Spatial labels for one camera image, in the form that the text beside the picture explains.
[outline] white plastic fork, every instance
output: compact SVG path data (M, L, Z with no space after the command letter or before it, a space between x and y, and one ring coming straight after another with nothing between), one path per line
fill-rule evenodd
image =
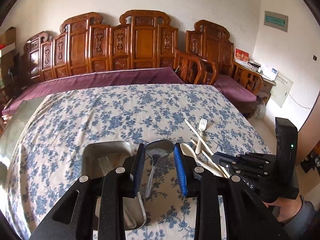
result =
M200 136L202 137L202 132L206 129L207 127L207 119L201 119L199 123L199 131L200 131ZM198 139L197 147L196 147L196 154L199 154L201 152L201 141Z

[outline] white cable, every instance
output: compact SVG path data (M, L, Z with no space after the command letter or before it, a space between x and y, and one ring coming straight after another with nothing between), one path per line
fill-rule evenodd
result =
M294 100L294 99L293 99L293 97L292 97L292 95L290 95L290 93L289 93L288 95L292 98L292 100L293 100L293 101L295 101L295 102L296 102L299 106L301 106L302 108L305 108L305 109L312 109L312 108L304 107L304 106L300 105L296 100Z

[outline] green label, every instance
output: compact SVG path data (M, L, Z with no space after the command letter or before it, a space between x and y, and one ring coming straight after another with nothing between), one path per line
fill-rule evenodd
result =
M276 17L272 17L272 16L268 16L266 15L266 22L268 23L274 23L274 24L277 24L277 25L280 25L280 26L285 26L285 20L283 19L279 19L279 18L276 18Z

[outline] white plastic spoon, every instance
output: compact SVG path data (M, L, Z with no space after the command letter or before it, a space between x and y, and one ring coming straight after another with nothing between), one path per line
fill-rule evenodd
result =
M223 174L221 174L220 171L218 171L218 170L208 166L207 164L204 164L202 161L198 160L195 151L188 144L181 143L180 147L181 147L181 150L182 150L184 155L193 157L196 160L196 163L199 163L203 168L211 171L216 176L224 177Z

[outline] wooden sofa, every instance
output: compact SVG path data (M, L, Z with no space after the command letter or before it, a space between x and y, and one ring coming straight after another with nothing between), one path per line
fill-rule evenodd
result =
M233 61L233 43L228 30L218 24L200 20L194 31L186 32L186 52L217 63L217 70L207 73L212 83L246 117L250 118L258 104L256 94L262 77Z
M56 37L47 32L32 36L25 43L15 84L30 88L81 74L168 67L186 83L215 85L242 114L254 111L262 78L233 62L233 44L224 27L197 22L194 31L187 31L183 53L176 49L178 29L170 26L164 12L130 10L119 21L118 26L106 25L100 14L90 12L65 20ZM246 92L251 101L234 100L235 89Z
M47 32L32 36L25 43L15 76L15 84L26 88L5 107L2 118L9 120L23 100L74 89L183 83L181 79L207 83L207 63L176 49L178 29L170 21L163 12L131 10L121 15L120 25L112 27L102 23L100 14L91 12L64 21L57 37ZM116 73L144 68L161 69ZM172 68L179 69L181 79Z
M20 84L99 71L172 67L178 29L170 26L168 15L130 10L119 21L111 27L102 24L100 14L90 12L65 20L61 34L52 40L46 32L31 37L21 57Z

